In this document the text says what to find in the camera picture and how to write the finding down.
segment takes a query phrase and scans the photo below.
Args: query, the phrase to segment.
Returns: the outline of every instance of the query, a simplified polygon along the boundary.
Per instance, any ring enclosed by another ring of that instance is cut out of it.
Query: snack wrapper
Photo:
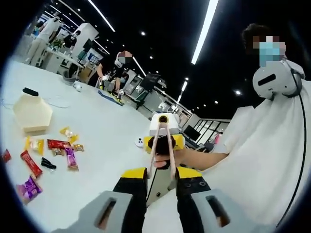
[[[2,155],[2,159],[5,163],[7,163],[10,159],[11,159],[11,154],[10,152],[8,151],[8,149],[5,150],[5,152],[3,153]]]
[[[74,157],[73,149],[72,148],[65,148],[65,152],[67,155],[67,166],[69,169],[72,170],[79,170],[76,158]]]
[[[42,193],[41,187],[37,184],[33,176],[30,176],[28,181],[24,184],[16,185],[16,191],[25,204],[33,200],[38,194]]]
[[[29,136],[26,139],[26,146],[25,150],[34,150],[38,152],[38,154],[43,155],[43,149],[44,149],[44,140],[43,139],[33,139]]]
[[[76,140],[78,140],[79,138],[79,135],[77,134],[74,134],[69,127],[66,127],[66,128],[63,128],[61,131],[60,131],[61,134],[65,135],[69,142],[72,144],[74,143]]]
[[[52,149],[52,153],[53,153],[54,156],[57,156],[57,155],[64,156],[65,155],[64,149],[60,149],[60,148],[53,148]]]
[[[42,174],[42,170],[38,167],[37,164],[33,161],[33,159],[30,157],[28,151],[24,151],[20,155],[21,159],[24,160],[27,164],[27,166],[30,168],[31,172],[34,174],[36,178],[38,178]]]
[[[70,142],[48,139],[48,148],[50,150],[52,150],[54,148],[64,149],[66,147],[67,148],[71,147]]]
[[[84,147],[81,144],[75,144],[73,145],[74,151],[84,151]]]

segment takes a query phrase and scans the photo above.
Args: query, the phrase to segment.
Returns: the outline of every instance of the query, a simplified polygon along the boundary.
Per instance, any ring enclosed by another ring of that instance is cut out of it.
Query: yellow candy wrapper
[[[68,138],[68,141],[70,144],[74,143],[76,140],[78,140],[79,135],[74,134],[69,127],[65,127],[60,131],[61,134],[65,135]]]
[[[33,139],[28,136],[26,139],[25,150],[34,150],[38,152],[39,155],[43,155],[44,139]]]

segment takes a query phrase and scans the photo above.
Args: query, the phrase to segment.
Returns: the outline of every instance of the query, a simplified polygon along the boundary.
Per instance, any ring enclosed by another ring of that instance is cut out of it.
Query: fluorescent light
[[[177,103],[179,103],[180,100],[181,100],[181,94],[180,94],[179,97],[178,97]]]
[[[58,11],[59,13],[61,13],[60,10],[58,10],[58,9],[55,8],[55,7],[53,7],[52,5],[50,5],[50,7],[53,8],[54,10]]]
[[[77,27],[79,27],[78,24],[76,24],[75,22],[73,22],[73,21],[71,20],[71,18],[69,18],[67,15],[64,15],[64,14],[63,14],[63,16],[65,16],[67,19],[69,19],[71,23],[73,23],[74,25],[76,25]]]
[[[143,71],[143,69],[141,68],[140,64],[138,63],[138,61],[136,60],[135,57],[133,57],[135,63],[137,64],[137,66],[139,67],[139,69],[142,71],[142,73],[146,76],[146,73]]]
[[[188,84],[188,82],[185,81],[184,84],[183,84],[183,87],[181,88],[181,91],[185,91],[187,84]]]
[[[99,45],[99,47],[101,47],[106,53],[108,53],[110,55],[110,53],[103,47],[101,46],[96,40],[93,40],[96,44]]]
[[[203,47],[204,41],[206,39],[208,30],[209,30],[209,27],[212,23],[217,4],[218,4],[218,0],[210,0],[208,3],[208,8],[207,8],[205,20],[203,23],[203,27],[201,30],[200,38],[199,38],[198,44],[196,45],[196,48],[195,48],[195,51],[193,54],[193,58],[191,61],[191,63],[194,65],[196,64],[198,57],[200,55],[201,49]]]
[[[114,30],[114,28],[111,26],[111,24],[109,23],[109,21],[106,19],[106,17],[102,14],[102,12],[97,8],[97,6],[91,1],[91,0],[87,0],[89,2],[89,4],[91,4],[94,9],[97,11],[97,13],[105,20],[106,24],[109,26],[109,28],[115,33],[116,31]]]
[[[53,17],[53,18],[54,18],[54,16],[53,16],[52,14],[50,14],[49,12],[44,11],[44,13],[46,13],[46,14],[48,14],[49,16],[51,16],[51,17]]]

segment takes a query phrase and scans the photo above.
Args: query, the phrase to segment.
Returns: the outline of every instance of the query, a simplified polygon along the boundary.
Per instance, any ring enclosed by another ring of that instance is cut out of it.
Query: person's hand
[[[180,164],[184,163],[185,160],[185,153],[184,150],[174,150],[174,158],[175,158],[175,164],[176,166],[179,166]],[[166,161],[170,159],[169,155],[155,155],[155,161],[154,166],[156,168],[161,168],[166,165]]]

